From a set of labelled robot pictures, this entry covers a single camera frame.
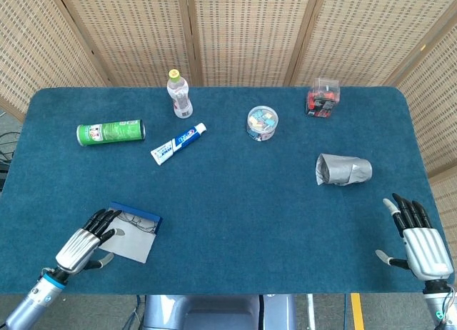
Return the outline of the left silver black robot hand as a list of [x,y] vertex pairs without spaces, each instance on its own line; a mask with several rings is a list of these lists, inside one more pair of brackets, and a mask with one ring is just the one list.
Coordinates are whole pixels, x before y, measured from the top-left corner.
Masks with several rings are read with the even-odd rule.
[[95,250],[115,235],[123,236],[121,229],[110,229],[113,220],[121,214],[121,210],[96,211],[89,220],[70,237],[56,255],[59,271],[68,275],[76,275],[82,270],[101,269],[110,263],[114,254],[104,258],[91,260]]

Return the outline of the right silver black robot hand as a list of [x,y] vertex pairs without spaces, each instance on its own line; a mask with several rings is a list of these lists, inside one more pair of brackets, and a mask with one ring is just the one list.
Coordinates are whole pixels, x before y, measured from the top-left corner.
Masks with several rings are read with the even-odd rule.
[[393,200],[384,198],[383,205],[393,218],[405,247],[406,258],[397,259],[377,249],[377,257],[389,266],[409,270],[420,281],[446,280],[453,265],[444,241],[432,226],[425,208],[393,193]]

